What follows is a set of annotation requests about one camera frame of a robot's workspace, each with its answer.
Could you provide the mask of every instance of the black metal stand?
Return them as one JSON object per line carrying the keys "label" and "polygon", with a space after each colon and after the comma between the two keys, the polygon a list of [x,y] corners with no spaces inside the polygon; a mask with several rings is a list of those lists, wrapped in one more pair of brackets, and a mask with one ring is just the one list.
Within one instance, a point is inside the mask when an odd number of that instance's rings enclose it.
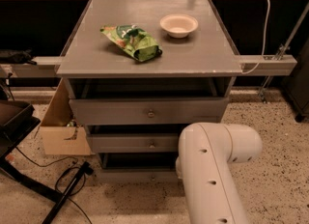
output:
{"label": "black metal stand", "polygon": [[6,156],[40,123],[40,120],[32,117],[28,121],[24,122],[20,129],[17,130],[13,137],[7,137],[5,134],[0,134],[0,169],[2,169],[9,176],[13,177],[17,182],[26,186],[27,188],[39,193],[43,197],[55,203],[54,207],[44,220],[43,224],[51,223],[55,218],[61,207],[65,204],[66,200],[70,197],[70,194],[78,184],[79,180],[86,173],[91,175],[93,169],[90,168],[88,162],[80,167],[78,172],[75,174],[70,184],[67,186],[64,193],[58,192],[40,182],[34,181],[31,178],[21,174],[15,169],[12,164],[6,160]]}

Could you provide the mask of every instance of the gray countertop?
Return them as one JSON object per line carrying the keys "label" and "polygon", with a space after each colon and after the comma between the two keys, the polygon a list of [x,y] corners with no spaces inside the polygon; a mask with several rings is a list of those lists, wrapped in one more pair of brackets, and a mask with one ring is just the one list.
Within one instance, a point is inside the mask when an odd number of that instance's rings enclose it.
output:
{"label": "gray countertop", "polygon": [[[92,0],[57,74],[68,78],[235,76],[241,73],[208,0]],[[172,39],[160,28],[168,14],[189,14],[198,29]],[[127,56],[101,32],[103,25],[135,24],[163,54],[145,63]]]}

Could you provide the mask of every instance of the drawer knob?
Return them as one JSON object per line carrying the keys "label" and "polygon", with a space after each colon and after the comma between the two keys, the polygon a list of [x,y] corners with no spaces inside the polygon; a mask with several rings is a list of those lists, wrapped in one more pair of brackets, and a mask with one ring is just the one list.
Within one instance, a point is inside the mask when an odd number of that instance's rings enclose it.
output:
{"label": "drawer knob", "polygon": [[153,111],[153,109],[149,109],[148,118],[153,118],[154,116],[155,116],[155,112]]}

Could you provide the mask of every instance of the white cable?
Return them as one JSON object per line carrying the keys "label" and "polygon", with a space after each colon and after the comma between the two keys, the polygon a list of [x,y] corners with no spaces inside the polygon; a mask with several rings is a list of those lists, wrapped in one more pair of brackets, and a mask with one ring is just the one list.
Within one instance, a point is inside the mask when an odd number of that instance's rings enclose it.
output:
{"label": "white cable", "polygon": [[[263,33],[263,46],[262,46],[262,57],[264,56],[265,53],[265,44],[266,44],[266,40],[267,40],[267,24],[268,24],[268,17],[269,17],[269,13],[270,13],[270,0],[267,0],[267,16],[265,18],[265,24],[264,24],[264,33]],[[252,68],[249,71],[243,72],[242,74],[248,74],[251,73],[253,70],[255,70],[258,66],[260,65],[260,63],[257,63],[255,65],[254,68]]]}

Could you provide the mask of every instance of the chip bag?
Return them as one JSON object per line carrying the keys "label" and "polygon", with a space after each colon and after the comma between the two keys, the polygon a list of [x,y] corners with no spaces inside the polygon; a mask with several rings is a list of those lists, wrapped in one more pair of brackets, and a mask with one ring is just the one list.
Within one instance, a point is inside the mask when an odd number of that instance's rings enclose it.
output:
{"label": "chip bag", "polygon": [[139,62],[145,62],[162,54],[157,41],[149,33],[134,25],[105,25],[100,31],[125,53]]}

